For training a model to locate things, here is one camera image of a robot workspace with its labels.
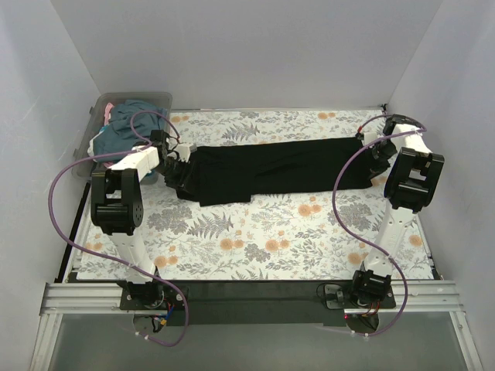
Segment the black t-shirt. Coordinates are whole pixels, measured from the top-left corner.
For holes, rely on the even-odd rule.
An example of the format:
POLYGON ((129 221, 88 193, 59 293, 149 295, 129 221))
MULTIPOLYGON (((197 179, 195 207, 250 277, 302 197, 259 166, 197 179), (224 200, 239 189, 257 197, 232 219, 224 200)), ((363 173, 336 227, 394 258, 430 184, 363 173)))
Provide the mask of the black t-shirt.
POLYGON ((386 169, 359 153, 357 138, 199 147, 176 185, 201 206, 248 203, 254 195, 367 189, 386 169))

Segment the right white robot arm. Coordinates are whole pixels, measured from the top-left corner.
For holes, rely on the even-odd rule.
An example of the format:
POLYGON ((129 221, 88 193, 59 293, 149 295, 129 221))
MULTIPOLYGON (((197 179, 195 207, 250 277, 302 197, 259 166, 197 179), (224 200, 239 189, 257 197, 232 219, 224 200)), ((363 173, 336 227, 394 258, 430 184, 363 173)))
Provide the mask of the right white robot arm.
POLYGON ((424 126, 415 119, 392 114, 383 129, 386 139, 366 150, 374 175, 390 166, 391 157, 395 162, 384 186, 384 217, 374 242, 379 248, 364 259, 350 287, 351 301, 359 307, 378 305, 391 296, 392 260, 406 230, 434 196, 445 158, 426 146, 424 132, 424 126))

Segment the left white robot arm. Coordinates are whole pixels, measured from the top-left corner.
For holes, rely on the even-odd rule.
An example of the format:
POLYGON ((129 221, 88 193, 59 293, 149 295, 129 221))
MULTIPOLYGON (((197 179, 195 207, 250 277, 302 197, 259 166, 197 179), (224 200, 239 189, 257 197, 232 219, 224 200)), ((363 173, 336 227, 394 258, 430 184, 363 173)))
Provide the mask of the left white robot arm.
POLYGON ((123 288, 145 308, 162 306, 166 295, 152 276, 155 264, 146 252, 140 227, 144 220, 141 181, 156 170, 170 186, 182 188, 196 146, 176 142, 164 131, 152 131, 150 142, 136 145, 109 169, 92 175, 90 213, 95 226, 108 235, 118 257, 128 265, 123 288))

